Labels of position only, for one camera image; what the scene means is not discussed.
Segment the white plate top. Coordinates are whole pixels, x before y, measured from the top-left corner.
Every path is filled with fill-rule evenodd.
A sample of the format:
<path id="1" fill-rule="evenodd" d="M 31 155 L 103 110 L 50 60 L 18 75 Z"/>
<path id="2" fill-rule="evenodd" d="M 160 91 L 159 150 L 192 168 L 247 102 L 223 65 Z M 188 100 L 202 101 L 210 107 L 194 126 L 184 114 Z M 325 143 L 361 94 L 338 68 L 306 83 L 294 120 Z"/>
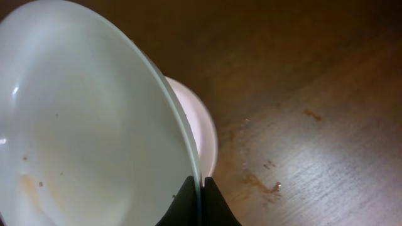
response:
<path id="1" fill-rule="evenodd" d="M 116 26 L 68 1 L 1 21 L 1 218 L 6 225 L 155 225 L 196 144 L 167 79 Z"/>

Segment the white plate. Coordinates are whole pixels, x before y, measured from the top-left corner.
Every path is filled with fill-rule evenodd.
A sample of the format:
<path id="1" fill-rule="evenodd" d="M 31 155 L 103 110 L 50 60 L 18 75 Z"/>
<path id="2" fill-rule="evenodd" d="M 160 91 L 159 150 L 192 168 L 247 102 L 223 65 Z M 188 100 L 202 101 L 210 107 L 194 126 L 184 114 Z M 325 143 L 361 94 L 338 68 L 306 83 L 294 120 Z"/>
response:
<path id="1" fill-rule="evenodd" d="M 196 144 L 167 79 L 116 26 L 68 1 L 1 21 L 1 218 L 6 225 L 155 225 Z"/>
<path id="2" fill-rule="evenodd" d="M 182 106 L 197 146 L 202 178 L 212 177 L 218 159 L 218 139 L 210 112 L 188 87 L 166 77 Z"/>

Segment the white plate bottom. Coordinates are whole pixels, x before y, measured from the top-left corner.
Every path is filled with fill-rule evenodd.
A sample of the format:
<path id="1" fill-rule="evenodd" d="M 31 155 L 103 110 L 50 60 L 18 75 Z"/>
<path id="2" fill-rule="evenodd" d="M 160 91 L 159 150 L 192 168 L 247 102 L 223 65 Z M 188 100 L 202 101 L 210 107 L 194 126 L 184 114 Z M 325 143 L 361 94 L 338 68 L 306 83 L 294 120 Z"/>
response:
<path id="1" fill-rule="evenodd" d="M 197 146 L 202 178 L 212 177 L 218 159 L 218 139 L 210 112 L 188 87 L 166 77 L 182 106 Z"/>

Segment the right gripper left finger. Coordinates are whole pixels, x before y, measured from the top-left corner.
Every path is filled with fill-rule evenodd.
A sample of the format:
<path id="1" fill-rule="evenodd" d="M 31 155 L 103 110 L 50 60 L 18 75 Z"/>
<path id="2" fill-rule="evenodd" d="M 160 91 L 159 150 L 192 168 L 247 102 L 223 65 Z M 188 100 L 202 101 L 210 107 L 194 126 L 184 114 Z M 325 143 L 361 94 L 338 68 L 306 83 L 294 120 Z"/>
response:
<path id="1" fill-rule="evenodd" d="M 197 194 L 193 176 L 188 176 L 156 226 L 198 225 Z"/>

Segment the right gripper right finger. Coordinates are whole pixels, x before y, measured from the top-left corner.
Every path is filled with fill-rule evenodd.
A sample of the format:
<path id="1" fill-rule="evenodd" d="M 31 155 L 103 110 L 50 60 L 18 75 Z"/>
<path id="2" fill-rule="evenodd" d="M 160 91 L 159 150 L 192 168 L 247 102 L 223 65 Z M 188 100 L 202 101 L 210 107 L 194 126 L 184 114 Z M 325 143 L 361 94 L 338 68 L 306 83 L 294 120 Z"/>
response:
<path id="1" fill-rule="evenodd" d="M 202 190 L 202 225 L 241 226 L 211 177 L 205 178 Z"/>

